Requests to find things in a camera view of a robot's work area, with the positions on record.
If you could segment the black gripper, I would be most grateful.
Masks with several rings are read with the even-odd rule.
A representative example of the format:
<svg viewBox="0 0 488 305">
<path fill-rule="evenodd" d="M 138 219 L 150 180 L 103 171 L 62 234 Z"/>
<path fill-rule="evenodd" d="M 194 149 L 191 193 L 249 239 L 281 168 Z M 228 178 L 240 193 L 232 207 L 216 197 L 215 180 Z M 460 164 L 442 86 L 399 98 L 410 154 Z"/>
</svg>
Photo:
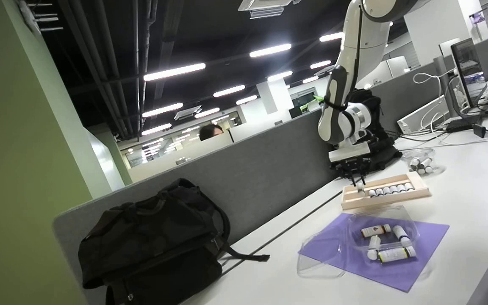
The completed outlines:
<svg viewBox="0 0 488 305">
<path fill-rule="evenodd" d="M 349 178 L 354 186 L 357 183 L 354 175 L 360 175 L 359 176 L 360 186 L 366 186 L 366 173 L 369 171 L 369 168 L 371 168 L 369 158 L 350 158 L 333 164 L 335 175 Z"/>
</svg>

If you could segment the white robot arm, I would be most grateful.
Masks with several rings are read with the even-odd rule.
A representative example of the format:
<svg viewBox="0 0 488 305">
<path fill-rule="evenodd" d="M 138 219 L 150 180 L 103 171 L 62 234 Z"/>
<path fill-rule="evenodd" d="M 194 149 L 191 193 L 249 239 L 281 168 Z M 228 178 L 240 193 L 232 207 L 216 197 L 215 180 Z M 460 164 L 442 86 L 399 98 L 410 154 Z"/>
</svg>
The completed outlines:
<svg viewBox="0 0 488 305">
<path fill-rule="evenodd" d="M 337 178 L 355 181 L 384 169 L 401 153 L 379 122 L 379 103 L 357 83 L 381 61 L 389 25 L 428 0 L 350 0 L 344 37 L 321 100 L 316 132 L 330 146 L 328 161 Z"/>
</svg>

